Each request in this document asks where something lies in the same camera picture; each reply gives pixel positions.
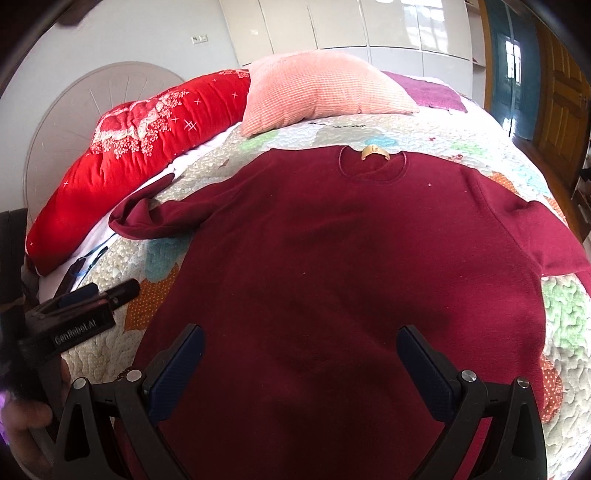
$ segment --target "wooden floor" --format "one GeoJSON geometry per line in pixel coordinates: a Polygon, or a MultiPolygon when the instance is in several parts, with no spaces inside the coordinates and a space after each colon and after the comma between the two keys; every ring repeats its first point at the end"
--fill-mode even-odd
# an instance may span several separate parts
{"type": "Polygon", "coordinates": [[[558,179],[556,174],[544,161],[542,155],[536,150],[534,144],[531,141],[520,137],[513,137],[513,143],[542,172],[542,175],[548,183],[548,187],[550,187],[552,195],[556,199],[556,202],[558,202],[560,209],[563,211],[564,216],[566,217],[569,228],[573,231],[579,241],[583,243],[583,240],[586,236],[583,233],[585,232],[587,226],[576,203],[571,200],[570,191],[564,186],[562,181],[558,179]]]}

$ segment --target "round headboard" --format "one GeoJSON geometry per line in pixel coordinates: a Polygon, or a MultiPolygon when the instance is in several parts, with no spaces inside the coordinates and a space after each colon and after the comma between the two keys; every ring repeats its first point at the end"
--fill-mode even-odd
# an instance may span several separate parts
{"type": "Polygon", "coordinates": [[[84,75],[52,104],[31,142],[25,166],[25,204],[35,219],[67,169],[89,147],[100,116],[124,102],[150,98],[182,83],[149,63],[114,63],[84,75]]]}

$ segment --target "maroon sweater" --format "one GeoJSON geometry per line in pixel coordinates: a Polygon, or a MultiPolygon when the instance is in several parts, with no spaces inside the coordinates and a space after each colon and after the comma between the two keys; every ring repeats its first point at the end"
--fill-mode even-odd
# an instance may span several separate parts
{"type": "Polygon", "coordinates": [[[485,381],[528,377],[541,404],[540,278],[589,269],[541,203],[429,155],[361,162],[348,147],[271,150],[148,210],[170,181],[110,225],[132,239],[198,228],[135,358],[187,323],[206,333],[161,424],[195,480],[407,479],[442,428],[396,355],[408,323],[485,381]]]}

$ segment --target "round neckline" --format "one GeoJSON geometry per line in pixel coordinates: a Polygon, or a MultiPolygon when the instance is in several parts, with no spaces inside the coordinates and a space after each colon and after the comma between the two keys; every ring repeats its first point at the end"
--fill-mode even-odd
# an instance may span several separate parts
{"type": "Polygon", "coordinates": [[[404,162],[402,164],[402,169],[400,170],[400,172],[398,172],[396,174],[396,176],[394,176],[391,179],[387,179],[387,180],[374,180],[374,179],[363,178],[363,177],[356,177],[354,175],[350,175],[347,172],[345,172],[345,170],[343,169],[343,164],[342,164],[342,155],[343,155],[343,152],[345,151],[346,148],[348,148],[348,149],[352,150],[353,152],[359,154],[359,161],[361,161],[361,152],[358,152],[357,150],[355,150],[354,148],[352,148],[352,147],[350,147],[348,145],[344,146],[343,148],[341,148],[339,150],[339,155],[337,157],[336,166],[339,169],[339,173],[343,177],[345,177],[346,179],[348,179],[348,180],[358,181],[358,182],[361,182],[361,183],[372,183],[372,184],[383,184],[383,185],[393,184],[393,183],[396,183],[397,181],[401,180],[404,177],[404,175],[406,174],[407,170],[408,170],[408,165],[410,163],[409,162],[409,159],[408,159],[408,157],[406,155],[406,152],[400,151],[399,153],[396,153],[396,154],[393,154],[393,155],[391,154],[390,155],[391,158],[390,158],[390,160],[388,160],[388,161],[392,161],[394,159],[397,159],[399,156],[402,156],[402,160],[404,162]]]}

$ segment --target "human hand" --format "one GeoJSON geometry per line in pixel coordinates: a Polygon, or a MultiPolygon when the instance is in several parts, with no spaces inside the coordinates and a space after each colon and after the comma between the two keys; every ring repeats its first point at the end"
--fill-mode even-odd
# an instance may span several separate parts
{"type": "MultiPolygon", "coordinates": [[[[61,359],[62,401],[65,403],[70,389],[70,369],[61,359]]],[[[0,412],[6,429],[10,449],[22,466],[39,478],[51,476],[51,465],[33,440],[29,429],[41,429],[51,423],[53,413],[49,405],[32,400],[7,397],[0,412]]]]}

